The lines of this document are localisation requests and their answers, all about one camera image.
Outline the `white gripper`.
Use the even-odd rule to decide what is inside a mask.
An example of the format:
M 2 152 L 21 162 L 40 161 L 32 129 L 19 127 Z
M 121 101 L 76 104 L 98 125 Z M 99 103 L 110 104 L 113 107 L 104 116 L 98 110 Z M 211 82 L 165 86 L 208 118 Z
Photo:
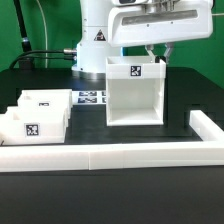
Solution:
M 111 0 L 108 42 L 115 47 L 146 45 L 155 62 L 154 44 L 166 43 L 166 62 L 173 42 L 202 39 L 213 32 L 213 0 Z

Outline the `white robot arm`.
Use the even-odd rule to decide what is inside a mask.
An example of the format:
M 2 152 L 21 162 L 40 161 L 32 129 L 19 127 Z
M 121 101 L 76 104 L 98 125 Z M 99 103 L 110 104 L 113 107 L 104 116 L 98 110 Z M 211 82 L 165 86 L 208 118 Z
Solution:
M 74 71 L 91 79 L 105 76 L 106 58 L 125 47 L 164 44 L 169 55 L 179 41 L 213 32 L 214 0 L 79 0 L 82 37 Z

